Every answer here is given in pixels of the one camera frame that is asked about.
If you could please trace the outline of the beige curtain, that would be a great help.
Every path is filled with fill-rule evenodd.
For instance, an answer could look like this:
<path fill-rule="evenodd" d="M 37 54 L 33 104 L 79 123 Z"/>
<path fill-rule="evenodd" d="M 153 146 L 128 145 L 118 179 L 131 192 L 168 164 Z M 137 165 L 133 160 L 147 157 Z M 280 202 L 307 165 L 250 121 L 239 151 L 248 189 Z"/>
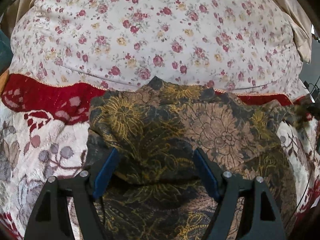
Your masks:
<path fill-rule="evenodd" d="M 294 33 L 297 50 L 306 63 L 311 62 L 312 33 L 311 21 L 297 0 L 273 0 L 283 11 Z"/>

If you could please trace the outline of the red white floral blanket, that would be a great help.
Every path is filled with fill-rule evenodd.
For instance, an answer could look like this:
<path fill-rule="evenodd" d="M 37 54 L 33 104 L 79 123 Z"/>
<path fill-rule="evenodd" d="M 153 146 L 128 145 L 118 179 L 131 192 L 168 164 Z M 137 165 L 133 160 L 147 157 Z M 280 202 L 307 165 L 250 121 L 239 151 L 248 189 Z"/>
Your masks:
<path fill-rule="evenodd" d="M 25 75 L 9 76 L 1 94 L 1 223 L 13 239 L 23 239 L 45 180 L 71 178 L 85 166 L 89 107 L 106 91 L 86 83 L 55 87 Z M 297 106 L 283 94 L 233 95 L 247 105 L 277 100 L 282 106 Z M 303 154 L 289 158 L 298 190 L 295 226 L 319 197 L 316 126 L 311 121 L 302 129 L 278 129 L 285 150 Z"/>

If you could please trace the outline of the brown gold batik shirt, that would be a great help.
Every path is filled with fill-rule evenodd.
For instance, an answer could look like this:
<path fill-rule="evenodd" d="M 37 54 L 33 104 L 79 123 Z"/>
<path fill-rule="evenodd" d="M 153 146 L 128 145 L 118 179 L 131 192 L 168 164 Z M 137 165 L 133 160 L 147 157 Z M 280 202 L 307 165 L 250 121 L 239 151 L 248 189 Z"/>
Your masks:
<path fill-rule="evenodd" d="M 281 125 L 302 109 L 272 100 L 247 105 L 233 94 L 152 79 L 135 92 L 108 90 L 89 107 L 87 164 L 108 148 L 121 160 L 95 206 L 109 239 L 200 239 L 216 209 L 192 157 L 196 148 L 246 179 L 261 175 L 285 232 L 297 221 L 297 186 Z"/>

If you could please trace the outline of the white floral bed sheet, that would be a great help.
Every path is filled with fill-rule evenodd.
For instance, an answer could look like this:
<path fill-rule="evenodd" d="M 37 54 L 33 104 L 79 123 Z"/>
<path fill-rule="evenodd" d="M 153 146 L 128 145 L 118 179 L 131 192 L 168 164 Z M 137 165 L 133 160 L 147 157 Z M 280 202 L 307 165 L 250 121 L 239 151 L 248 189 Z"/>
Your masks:
<path fill-rule="evenodd" d="M 153 77 L 245 94 L 307 93 L 273 0 L 35 0 L 11 35 L 12 74 L 135 90 Z"/>

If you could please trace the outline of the orange checkered pillow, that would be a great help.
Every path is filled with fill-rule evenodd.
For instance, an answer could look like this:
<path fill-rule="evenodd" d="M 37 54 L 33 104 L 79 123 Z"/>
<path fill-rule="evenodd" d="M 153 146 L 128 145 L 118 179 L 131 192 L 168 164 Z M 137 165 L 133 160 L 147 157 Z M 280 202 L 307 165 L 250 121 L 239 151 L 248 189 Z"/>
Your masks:
<path fill-rule="evenodd" d="M 9 78 L 9 75 L 10 75 L 9 71 L 6 70 L 0 76 L 0 94 L 2 94 L 2 92 L 3 92 L 3 89 L 4 89 L 4 87 L 7 83 L 7 80 Z"/>

